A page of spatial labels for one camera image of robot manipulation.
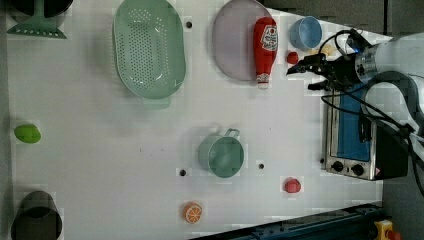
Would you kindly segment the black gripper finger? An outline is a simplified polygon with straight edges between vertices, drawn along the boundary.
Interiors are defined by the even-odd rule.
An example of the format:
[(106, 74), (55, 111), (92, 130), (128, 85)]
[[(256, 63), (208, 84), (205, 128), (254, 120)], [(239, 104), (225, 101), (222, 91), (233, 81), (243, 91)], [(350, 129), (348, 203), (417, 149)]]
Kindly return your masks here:
[(334, 88), (334, 84), (329, 80), (324, 80), (317, 83), (312, 83), (308, 85), (308, 89), (311, 91), (330, 91)]
[(300, 60), (297, 64), (290, 67), (286, 74), (296, 74), (296, 73), (305, 73), (305, 72), (313, 72), (315, 74), (319, 73), (326, 63), (326, 55), (325, 54), (314, 54), (305, 56), (302, 60)]

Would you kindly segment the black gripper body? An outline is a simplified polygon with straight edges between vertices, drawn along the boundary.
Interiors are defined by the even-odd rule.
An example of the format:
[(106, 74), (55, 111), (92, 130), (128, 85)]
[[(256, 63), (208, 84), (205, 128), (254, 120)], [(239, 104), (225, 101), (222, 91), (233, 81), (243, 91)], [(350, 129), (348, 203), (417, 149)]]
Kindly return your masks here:
[(323, 75), (329, 81), (329, 87), (334, 90), (347, 90), (360, 83), (355, 71), (354, 54), (327, 61)]

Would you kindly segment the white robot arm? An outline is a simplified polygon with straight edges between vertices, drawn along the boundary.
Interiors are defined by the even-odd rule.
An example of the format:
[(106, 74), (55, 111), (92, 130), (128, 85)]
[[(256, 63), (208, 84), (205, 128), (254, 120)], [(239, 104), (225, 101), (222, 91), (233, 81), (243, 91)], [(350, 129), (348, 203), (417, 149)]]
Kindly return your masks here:
[(402, 93), (407, 109), (423, 135), (423, 110), (417, 81), (423, 79), (423, 34), (395, 38), (387, 42), (369, 43), (359, 33), (349, 30), (347, 44), (353, 53), (343, 53), (328, 61), (323, 53), (309, 55), (287, 70), (287, 75), (312, 72), (325, 78), (310, 84), (309, 90), (333, 89), (339, 92), (357, 84), (371, 87), (387, 82)]

